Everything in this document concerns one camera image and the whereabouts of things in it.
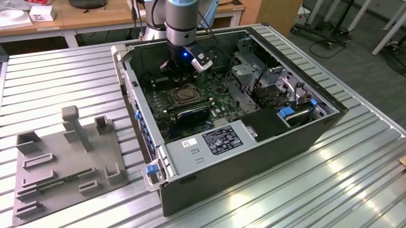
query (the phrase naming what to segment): metal bracket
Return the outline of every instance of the metal bracket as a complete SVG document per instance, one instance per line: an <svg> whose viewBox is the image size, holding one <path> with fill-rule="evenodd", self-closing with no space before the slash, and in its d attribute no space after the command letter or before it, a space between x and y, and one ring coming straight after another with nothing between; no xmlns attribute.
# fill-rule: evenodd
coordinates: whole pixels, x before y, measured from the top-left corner
<svg viewBox="0 0 406 228"><path fill-rule="evenodd" d="M152 184L152 180L150 177L146 174L146 167L150 165L157 165L158 167L158 172L156 173L156 177L158 182ZM160 161L160 159L154 159L152 162L149 162L148 164L144 164L142 168L140 169L140 173L141 176L144 178L144 182L145 182L145 188L148 191L156 191L158 190L158 186L166 182L166 179L164 179L164 172L162 172L162 163Z"/></svg>
<svg viewBox="0 0 406 228"><path fill-rule="evenodd" d="M113 55L113 67L114 67L114 74L118 81L120 86L124 84L124 81L121 79L121 73L118 69L118 62L122 62L122 57L126 54L126 47L125 44L117 44L112 46L110 49L112 55Z"/></svg>

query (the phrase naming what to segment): power supply label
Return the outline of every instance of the power supply label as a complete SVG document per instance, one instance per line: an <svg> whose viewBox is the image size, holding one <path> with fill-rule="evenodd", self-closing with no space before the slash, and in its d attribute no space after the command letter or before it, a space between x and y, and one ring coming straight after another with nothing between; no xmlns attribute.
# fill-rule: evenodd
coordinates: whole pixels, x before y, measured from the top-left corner
<svg viewBox="0 0 406 228"><path fill-rule="evenodd" d="M213 155L218 155L242 145L230 126L222 127L206 134L202 134L202 138Z"/></svg>

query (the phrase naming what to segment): caster wheel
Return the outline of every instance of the caster wheel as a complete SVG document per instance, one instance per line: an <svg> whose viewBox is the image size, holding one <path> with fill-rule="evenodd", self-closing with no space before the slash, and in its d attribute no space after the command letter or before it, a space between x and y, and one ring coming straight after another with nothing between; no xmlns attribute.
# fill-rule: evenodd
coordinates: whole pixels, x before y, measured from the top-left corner
<svg viewBox="0 0 406 228"><path fill-rule="evenodd" d="M333 47L333 43L327 42L327 49L331 49Z"/></svg>
<svg viewBox="0 0 406 228"><path fill-rule="evenodd" d="M297 29L296 27L293 27L293 28L291 29L291 33L292 33L292 34L296 34L297 31L299 31L299 29Z"/></svg>

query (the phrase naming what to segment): white label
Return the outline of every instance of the white label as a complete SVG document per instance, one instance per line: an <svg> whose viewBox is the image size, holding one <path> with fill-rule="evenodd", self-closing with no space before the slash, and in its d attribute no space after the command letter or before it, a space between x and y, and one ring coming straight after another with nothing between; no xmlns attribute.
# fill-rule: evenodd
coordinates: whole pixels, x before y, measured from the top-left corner
<svg viewBox="0 0 406 228"><path fill-rule="evenodd" d="M37 31L48 31L48 30L57 30L58 27L48 27L48 28L37 28Z"/></svg>
<svg viewBox="0 0 406 228"><path fill-rule="evenodd" d="M190 146L190 145L193 145L193 144L196 144L197 142L196 142L196 139L194 138L190 138L190 139L188 139L188 140L184 140L182 142L181 142L181 145L182 145L182 148L185 148L185 147L188 147L188 146Z"/></svg>

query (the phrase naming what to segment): gray floor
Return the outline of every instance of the gray floor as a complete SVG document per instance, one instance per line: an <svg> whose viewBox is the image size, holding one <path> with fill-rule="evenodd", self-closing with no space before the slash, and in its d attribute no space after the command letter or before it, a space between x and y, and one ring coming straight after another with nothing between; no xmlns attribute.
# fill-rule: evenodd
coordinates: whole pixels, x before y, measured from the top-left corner
<svg viewBox="0 0 406 228"><path fill-rule="evenodd" d="M316 0L304 0L304 6L313 7ZM324 12L328 5L324 1L319 12ZM344 8L340 2L333 16L332 24ZM357 8L352 7L343 23L347 28ZM320 63L320 65L377 107L383 113L406 128L406 78L397 75L387 66L383 55L372 56L371 51L381 40L385 32L381 30L385 22L364 14L352 35L352 41L347 48L332 58L323 59L312 55L308 46L321 38L299 31L295 35L289 34L288 39L292 43ZM393 39L399 39L404 35L399 31ZM327 50L324 47L315 45L312 51L320 56L329 56L341 47ZM399 56L406 62L406 55Z"/></svg>

